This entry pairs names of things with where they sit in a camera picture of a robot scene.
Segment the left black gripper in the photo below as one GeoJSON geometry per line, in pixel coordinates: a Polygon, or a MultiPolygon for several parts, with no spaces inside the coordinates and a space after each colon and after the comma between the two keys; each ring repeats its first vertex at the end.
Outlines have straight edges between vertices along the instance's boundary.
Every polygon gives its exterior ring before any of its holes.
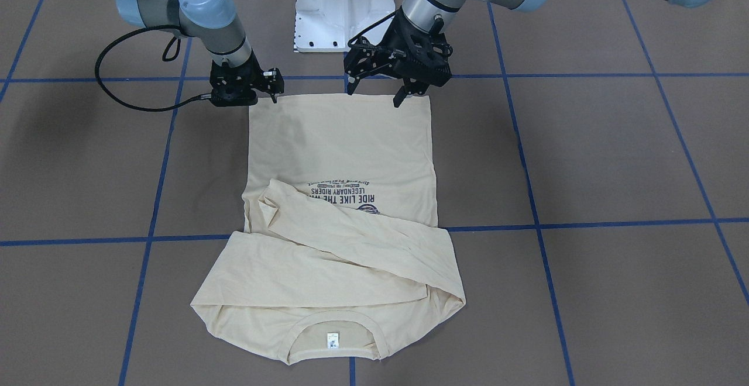
{"type": "Polygon", "coordinates": [[[403,82],[393,97],[399,108],[407,98],[424,95],[428,87],[443,87],[452,78],[448,60],[453,53],[441,33],[444,24],[442,15],[436,15],[427,20],[423,32],[399,9],[354,35],[344,58],[346,94],[353,95],[364,78],[388,76],[403,82]]]}

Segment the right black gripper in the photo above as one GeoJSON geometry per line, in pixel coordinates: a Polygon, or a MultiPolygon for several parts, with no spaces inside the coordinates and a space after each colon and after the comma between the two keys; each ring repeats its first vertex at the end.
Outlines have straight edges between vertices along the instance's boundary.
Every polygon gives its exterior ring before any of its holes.
{"type": "Polygon", "coordinates": [[[284,92],[284,79],[279,69],[262,70],[255,53],[236,68],[211,64],[209,84],[212,86],[209,101],[217,107],[255,105],[257,92],[269,94],[271,101],[277,104],[279,95],[284,92]]]}

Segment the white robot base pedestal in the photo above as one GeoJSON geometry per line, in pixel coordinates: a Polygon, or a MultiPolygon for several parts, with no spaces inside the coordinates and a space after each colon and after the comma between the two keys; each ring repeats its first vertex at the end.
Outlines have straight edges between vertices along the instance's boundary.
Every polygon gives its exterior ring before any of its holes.
{"type": "Polygon", "coordinates": [[[294,49],[339,53],[348,40],[395,11],[395,0],[296,0],[294,49]]]}

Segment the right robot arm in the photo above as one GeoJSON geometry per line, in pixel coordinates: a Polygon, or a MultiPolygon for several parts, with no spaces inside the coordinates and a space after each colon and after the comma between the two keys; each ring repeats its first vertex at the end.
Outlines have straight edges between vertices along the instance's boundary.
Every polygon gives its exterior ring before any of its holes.
{"type": "Polygon", "coordinates": [[[214,106],[252,106],[257,93],[273,101],[284,92],[277,68],[263,70],[236,13],[233,0],[116,0],[120,16],[136,30],[119,38],[160,30],[172,34],[171,44],[196,37],[211,54],[209,84],[212,90],[192,97],[214,106]]]}

